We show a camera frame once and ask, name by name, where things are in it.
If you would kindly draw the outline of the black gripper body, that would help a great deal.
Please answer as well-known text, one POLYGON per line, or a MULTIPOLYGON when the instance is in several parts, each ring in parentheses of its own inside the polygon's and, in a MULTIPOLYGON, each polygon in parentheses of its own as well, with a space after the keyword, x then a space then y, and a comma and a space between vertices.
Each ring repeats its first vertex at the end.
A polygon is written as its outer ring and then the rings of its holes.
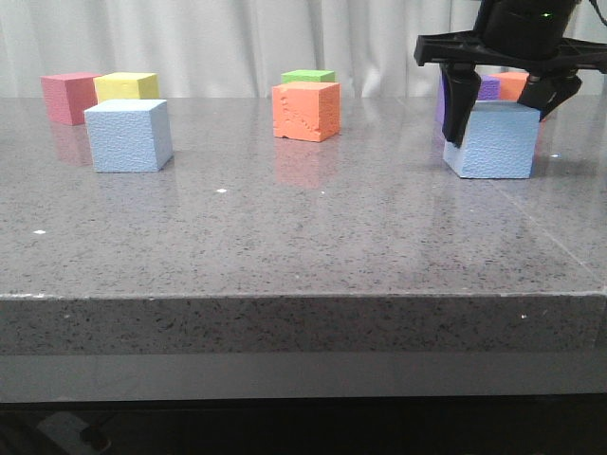
POLYGON ((483 1, 473 29, 417 37, 414 59, 472 71, 505 66, 530 74, 606 72, 606 45, 564 36, 577 1, 483 1))

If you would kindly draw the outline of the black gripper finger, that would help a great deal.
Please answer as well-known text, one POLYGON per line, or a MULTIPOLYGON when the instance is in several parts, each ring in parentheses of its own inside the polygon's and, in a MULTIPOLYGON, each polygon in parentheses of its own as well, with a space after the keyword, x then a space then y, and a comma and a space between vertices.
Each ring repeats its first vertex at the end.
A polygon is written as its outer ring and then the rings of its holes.
POLYGON ((576 71, 556 72, 543 76, 530 74, 517 102, 536 109, 540 112, 541 118, 546 118, 562 103, 575 96, 581 85, 582 81, 576 71))
POLYGON ((442 133, 456 147, 462 145, 469 116, 481 85, 474 64, 440 64, 444 92, 442 133))

